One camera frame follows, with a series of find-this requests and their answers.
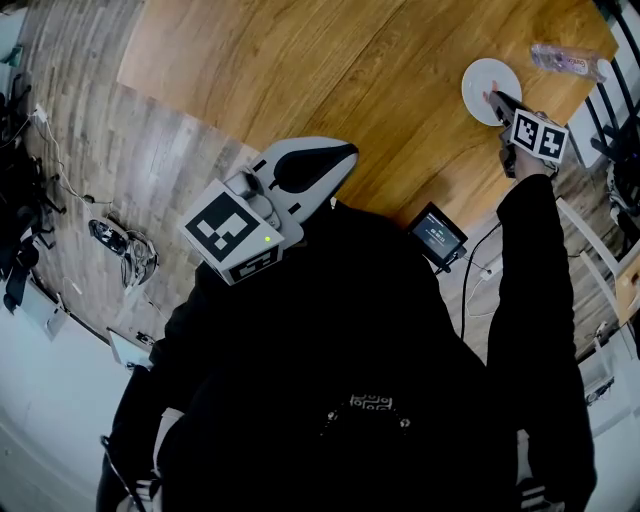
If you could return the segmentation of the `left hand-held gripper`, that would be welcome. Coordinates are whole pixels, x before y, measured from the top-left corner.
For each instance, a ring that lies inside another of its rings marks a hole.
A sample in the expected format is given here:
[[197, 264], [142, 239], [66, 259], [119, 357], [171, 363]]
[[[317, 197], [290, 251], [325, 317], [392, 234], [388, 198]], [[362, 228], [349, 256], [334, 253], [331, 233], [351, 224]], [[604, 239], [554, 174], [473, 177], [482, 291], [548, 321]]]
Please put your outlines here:
[[213, 180], [179, 229], [228, 285], [273, 265], [304, 239], [303, 223], [335, 195], [358, 161], [328, 137], [279, 140], [224, 181]]

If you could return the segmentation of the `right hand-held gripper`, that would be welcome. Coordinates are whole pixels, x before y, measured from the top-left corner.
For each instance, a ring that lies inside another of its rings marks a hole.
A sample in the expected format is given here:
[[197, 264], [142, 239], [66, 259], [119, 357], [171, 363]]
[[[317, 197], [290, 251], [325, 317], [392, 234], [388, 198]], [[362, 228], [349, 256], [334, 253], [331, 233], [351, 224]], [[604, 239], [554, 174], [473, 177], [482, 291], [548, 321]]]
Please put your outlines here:
[[562, 163], [569, 131], [543, 112], [533, 112], [503, 91], [492, 91], [489, 104], [502, 124], [500, 161], [507, 178], [515, 177], [516, 147], [551, 170], [554, 177]]

